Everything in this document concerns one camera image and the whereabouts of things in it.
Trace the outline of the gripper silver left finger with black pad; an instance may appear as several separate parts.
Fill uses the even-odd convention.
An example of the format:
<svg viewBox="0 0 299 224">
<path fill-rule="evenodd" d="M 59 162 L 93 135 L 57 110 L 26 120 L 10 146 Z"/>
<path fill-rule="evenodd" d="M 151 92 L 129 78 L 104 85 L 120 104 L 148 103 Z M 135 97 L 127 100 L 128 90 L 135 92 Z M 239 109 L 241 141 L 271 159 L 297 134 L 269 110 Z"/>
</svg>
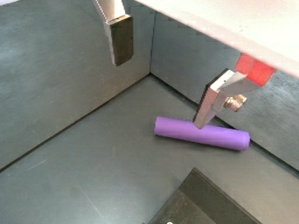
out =
<svg viewBox="0 0 299 224">
<path fill-rule="evenodd" d="M 127 14 L 121 0 L 92 0 L 103 19 L 112 63 L 116 67 L 133 56 L 133 18 Z"/>
</svg>

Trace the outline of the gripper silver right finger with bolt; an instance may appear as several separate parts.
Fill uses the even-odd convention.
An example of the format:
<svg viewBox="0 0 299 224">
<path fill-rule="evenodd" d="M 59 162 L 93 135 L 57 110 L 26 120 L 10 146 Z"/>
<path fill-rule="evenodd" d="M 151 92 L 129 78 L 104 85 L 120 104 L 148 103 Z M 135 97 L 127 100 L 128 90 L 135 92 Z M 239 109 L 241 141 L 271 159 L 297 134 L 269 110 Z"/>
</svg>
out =
<svg viewBox="0 0 299 224">
<path fill-rule="evenodd" d="M 243 94 L 257 88 L 243 73 L 225 69 L 205 86 L 193 125 L 201 129 L 223 109 L 237 112 L 247 101 Z"/>
</svg>

